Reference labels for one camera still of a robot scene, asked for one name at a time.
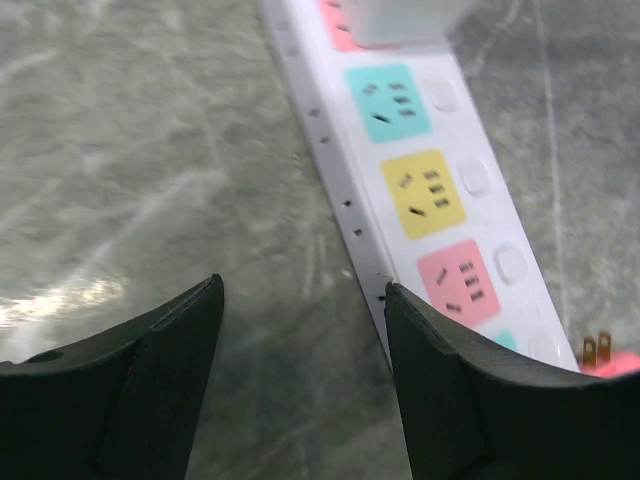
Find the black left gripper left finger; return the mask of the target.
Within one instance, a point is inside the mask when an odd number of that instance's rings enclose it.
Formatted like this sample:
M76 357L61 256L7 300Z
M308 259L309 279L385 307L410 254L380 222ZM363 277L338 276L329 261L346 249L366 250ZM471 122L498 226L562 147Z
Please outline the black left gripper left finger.
M1 365L5 479L182 479L224 312L213 275L84 340Z

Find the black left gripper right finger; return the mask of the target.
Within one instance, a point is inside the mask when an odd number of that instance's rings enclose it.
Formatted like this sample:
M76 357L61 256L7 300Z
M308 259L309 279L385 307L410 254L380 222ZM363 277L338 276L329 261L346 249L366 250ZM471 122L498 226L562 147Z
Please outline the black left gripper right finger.
M416 479L635 479L639 377L565 370L386 288L391 366Z

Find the white power strip colourful sockets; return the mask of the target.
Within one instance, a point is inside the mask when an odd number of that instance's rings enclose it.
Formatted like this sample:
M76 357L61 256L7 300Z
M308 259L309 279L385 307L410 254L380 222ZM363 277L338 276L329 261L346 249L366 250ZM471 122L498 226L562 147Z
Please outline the white power strip colourful sockets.
M396 282L504 347L575 369L446 37L368 48L339 1L260 10L379 337Z

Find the white usb charger plug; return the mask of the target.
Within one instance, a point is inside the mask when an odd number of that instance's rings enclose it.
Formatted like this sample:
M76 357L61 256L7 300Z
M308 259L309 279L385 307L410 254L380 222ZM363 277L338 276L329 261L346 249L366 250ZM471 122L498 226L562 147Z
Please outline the white usb charger plug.
M469 0L342 1L349 34L365 48L443 39L476 4Z

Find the pink charger plug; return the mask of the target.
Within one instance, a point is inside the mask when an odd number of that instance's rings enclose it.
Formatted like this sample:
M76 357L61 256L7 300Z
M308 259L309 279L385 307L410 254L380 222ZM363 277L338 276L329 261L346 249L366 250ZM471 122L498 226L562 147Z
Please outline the pink charger plug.
M614 378L639 372L639 355L613 349L612 335L600 331L597 337L583 340L582 357L579 362L582 373L599 378Z

